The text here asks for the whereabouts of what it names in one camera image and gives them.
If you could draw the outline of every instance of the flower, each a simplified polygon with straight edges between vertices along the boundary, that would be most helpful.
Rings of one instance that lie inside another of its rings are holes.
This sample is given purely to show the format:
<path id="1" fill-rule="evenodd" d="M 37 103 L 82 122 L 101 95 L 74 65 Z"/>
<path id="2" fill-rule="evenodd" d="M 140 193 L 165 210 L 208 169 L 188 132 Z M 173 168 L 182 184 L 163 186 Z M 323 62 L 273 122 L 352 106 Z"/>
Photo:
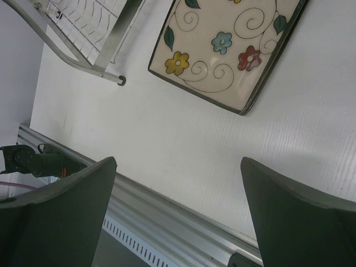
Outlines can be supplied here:
<path id="1" fill-rule="evenodd" d="M 228 51 L 228 47 L 232 45 L 232 34 L 219 32 L 216 35 L 216 38 L 211 40 L 211 44 L 214 46 L 213 50 L 215 52 L 220 51 L 220 54 L 224 55 Z"/>
<path id="2" fill-rule="evenodd" d="M 167 67 L 167 74 L 174 74 L 179 76 L 183 71 L 189 67 L 189 55 L 187 53 L 182 54 L 181 52 L 175 52 L 172 59 L 166 61 L 165 66 Z"/>
<path id="3" fill-rule="evenodd" d="M 243 71 L 251 71 L 254 67 L 257 67 L 261 64 L 262 59 L 259 57 L 261 51 L 255 50 L 253 46 L 249 46 L 246 49 L 245 53 L 239 54 L 239 65 L 238 69 Z"/>

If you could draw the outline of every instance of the table surface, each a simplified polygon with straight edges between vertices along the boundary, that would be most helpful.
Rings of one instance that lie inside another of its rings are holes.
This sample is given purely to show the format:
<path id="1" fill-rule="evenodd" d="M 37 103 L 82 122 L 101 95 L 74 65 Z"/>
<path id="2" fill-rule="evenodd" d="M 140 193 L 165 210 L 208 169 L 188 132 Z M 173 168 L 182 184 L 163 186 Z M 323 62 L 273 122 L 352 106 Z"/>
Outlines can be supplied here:
<path id="1" fill-rule="evenodd" d="M 170 5 L 147 0 L 120 58 L 124 87 L 45 46 L 31 128 L 94 160 L 114 156 L 118 172 L 252 243 L 244 156 L 356 201 L 356 1 L 310 1 L 245 117 L 148 73 Z"/>

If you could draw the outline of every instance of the blue flower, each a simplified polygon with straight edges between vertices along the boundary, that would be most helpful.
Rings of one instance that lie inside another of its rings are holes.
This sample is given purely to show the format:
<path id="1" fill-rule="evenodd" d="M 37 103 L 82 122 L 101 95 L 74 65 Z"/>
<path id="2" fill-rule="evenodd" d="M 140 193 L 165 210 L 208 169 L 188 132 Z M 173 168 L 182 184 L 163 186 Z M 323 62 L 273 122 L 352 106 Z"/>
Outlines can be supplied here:
<path id="1" fill-rule="evenodd" d="M 211 41 L 211 44 L 214 46 L 213 50 L 215 52 L 220 51 L 220 54 L 222 55 L 226 54 L 226 52 L 228 51 L 228 47 L 233 44 L 231 38 L 231 33 L 219 32 L 216 35 L 216 38 Z"/>

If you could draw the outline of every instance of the wire rack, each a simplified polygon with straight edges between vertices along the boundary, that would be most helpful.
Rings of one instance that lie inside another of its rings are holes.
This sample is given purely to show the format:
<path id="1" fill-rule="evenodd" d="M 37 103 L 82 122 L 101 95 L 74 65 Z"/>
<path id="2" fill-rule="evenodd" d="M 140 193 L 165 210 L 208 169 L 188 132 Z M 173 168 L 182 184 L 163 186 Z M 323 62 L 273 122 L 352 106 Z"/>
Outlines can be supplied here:
<path id="1" fill-rule="evenodd" d="M 34 0 L 33 7 L 75 56 L 66 54 L 15 0 L 3 0 L 66 63 L 124 85 L 123 75 L 107 72 L 145 0 Z"/>

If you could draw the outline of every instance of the floral plate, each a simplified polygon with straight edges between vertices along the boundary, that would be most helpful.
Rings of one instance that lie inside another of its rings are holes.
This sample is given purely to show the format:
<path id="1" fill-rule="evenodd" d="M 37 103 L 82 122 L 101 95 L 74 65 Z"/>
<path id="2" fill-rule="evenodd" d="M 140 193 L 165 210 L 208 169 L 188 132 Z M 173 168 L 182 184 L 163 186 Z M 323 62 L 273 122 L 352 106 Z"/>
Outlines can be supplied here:
<path id="1" fill-rule="evenodd" d="M 149 71 L 245 115 L 308 0 L 174 0 Z"/>

